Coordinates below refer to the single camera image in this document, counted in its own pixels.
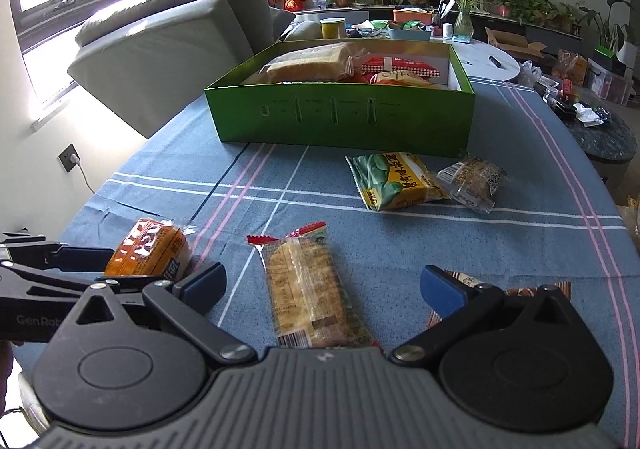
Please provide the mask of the dark round side table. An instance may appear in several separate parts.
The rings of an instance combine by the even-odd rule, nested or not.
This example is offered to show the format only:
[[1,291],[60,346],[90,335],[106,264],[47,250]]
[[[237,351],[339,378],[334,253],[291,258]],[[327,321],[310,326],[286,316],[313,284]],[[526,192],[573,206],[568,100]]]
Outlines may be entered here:
[[605,186],[613,191],[622,182],[630,162],[636,156],[638,144],[634,133],[617,114],[604,108],[596,109],[597,113],[604,113],[604,122],[586,126],[578,120],[575,109],[568,109],[567,103],[561,103],[555,97],[559,88],[557,83],[536,83],[534,87],[570,131]]

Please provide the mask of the glass vase with plant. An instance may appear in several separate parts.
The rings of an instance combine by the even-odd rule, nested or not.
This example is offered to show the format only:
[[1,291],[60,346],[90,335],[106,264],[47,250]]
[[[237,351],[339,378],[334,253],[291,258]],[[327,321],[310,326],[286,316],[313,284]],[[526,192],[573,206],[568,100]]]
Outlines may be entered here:
[[485,0],[453,0],[458,8],[458,16],[454,22],[454,36],[456,42],[468,44],[474,35],[474,27],[471,19],[473,11],[482,10]]

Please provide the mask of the green yellow snack packet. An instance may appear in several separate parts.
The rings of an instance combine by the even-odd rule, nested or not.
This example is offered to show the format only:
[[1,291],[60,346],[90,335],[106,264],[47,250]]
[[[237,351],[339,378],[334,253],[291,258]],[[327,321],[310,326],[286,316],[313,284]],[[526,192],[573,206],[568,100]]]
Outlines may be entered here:
[[361,200],[375,212],[448,200],[435,175],[412,153],[346,156]]

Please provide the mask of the clear small cake packet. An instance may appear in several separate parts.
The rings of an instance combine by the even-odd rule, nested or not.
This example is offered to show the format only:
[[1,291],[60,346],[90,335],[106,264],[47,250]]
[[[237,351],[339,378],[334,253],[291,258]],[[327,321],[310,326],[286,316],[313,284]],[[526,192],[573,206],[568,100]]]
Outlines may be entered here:
[[495,194],[506,171],[476,156],[467,156],[436,174],[446,195],[474,212],[489,214],[495,207]]

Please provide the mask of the white round coffee table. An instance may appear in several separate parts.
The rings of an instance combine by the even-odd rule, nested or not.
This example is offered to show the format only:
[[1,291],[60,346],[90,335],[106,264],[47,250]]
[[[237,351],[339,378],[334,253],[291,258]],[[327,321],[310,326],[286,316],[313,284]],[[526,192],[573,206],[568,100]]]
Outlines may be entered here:
[[[487,42],[472,39],[465,42],[449,42],[465,70],[466,76],[509,82],[520,74],[520,65],[509,53],[489,45]],[[502,63],[502,68],[496,68],[488,57],[493,56]]]

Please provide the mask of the orange snack packet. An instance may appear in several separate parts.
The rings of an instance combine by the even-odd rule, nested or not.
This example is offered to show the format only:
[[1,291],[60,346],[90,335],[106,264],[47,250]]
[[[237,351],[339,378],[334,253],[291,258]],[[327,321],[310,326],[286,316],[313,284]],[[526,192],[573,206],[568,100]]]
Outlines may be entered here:
[[192,258],[193,227],[140,218],[104,269],[106,277],[161,277],[180,281]]

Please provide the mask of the clear bread package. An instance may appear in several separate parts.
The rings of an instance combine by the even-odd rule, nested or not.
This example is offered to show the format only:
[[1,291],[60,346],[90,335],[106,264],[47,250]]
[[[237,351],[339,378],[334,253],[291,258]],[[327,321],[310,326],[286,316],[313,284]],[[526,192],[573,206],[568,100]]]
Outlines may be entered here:
[[265,64],[254,76],[258,84],[338,82],[361,71],[368,50],[356,42],[291,51]]

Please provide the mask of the brown cardboard box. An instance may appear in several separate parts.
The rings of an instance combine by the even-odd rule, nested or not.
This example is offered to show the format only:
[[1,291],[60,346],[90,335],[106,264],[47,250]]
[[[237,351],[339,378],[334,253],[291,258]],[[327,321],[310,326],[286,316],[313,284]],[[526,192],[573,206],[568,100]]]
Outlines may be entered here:
[[542,52],[547,48],[543,42],[529,42],[523,35],[503,31],[494,31],[486,27],[488,44],[509,53],[518,60],[542,59]]

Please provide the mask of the yellow tin can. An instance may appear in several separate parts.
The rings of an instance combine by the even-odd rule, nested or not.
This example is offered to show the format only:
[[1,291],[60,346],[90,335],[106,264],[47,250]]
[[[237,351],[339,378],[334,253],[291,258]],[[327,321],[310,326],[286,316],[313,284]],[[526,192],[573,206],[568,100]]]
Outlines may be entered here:
[[325,18],[320,21],[323,39],[343,39],[346,37],[346,20],[344,18]]

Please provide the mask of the grey sofa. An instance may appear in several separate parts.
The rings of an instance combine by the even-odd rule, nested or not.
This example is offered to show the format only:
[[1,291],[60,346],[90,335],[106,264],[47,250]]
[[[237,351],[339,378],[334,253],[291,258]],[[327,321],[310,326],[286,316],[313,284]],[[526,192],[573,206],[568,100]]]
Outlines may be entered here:
[[123,0],[81,25],[67,73],[149,138],[294,19],[268,0]]

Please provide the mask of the wall power socket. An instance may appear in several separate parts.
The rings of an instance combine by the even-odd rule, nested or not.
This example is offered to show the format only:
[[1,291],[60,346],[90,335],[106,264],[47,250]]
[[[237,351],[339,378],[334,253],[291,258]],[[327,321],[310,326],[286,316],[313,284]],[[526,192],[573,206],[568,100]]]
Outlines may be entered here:
[[80,157],[73,144],[66,146],[66,148],[58,154],[58,159],[65,169],[65,172],[71,172],[76,166],[80,165]]

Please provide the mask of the red checkered snack box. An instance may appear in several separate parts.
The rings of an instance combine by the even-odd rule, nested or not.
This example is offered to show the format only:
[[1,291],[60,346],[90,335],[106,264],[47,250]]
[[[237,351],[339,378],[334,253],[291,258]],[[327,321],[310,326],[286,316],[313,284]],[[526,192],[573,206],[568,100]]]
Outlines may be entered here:
[[370,56],[362,62],[363,73],[407,71],[422,78],[439,78],[440,71],[424,60],[393,56]]

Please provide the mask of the blue snack tray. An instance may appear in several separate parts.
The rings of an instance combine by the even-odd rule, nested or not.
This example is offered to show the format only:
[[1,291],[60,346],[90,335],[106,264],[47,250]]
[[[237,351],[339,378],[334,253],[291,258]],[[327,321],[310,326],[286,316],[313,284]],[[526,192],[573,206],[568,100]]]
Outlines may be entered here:
[[410,42],[429,42],[433,29],[418,22],[416,25],[392,25],[387,27],[387,35],[391,39],[410,40]]

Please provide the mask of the clear plastic storage bin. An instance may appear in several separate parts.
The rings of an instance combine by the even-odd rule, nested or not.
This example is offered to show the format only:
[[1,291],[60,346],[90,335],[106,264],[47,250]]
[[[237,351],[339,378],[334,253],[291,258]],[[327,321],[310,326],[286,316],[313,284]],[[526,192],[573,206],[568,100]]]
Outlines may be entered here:
[[627,105],[632,91],[632,82],[630,78],[612,73],[589,59],[586,87],[602,100]]

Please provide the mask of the green cardboard box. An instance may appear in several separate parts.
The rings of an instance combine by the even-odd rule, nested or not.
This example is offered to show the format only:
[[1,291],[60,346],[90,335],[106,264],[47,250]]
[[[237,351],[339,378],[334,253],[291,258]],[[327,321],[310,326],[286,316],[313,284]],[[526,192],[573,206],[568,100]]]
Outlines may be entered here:
[[259,82],[258,74],[285,53],[318,47],[315,40],[277,42],[206,88],[221,141],[456,157],[466,150],[475,92],[454,48],[439,42],[352,39],[370,57],[422,61],[438,75],[426,87],[336,82]]

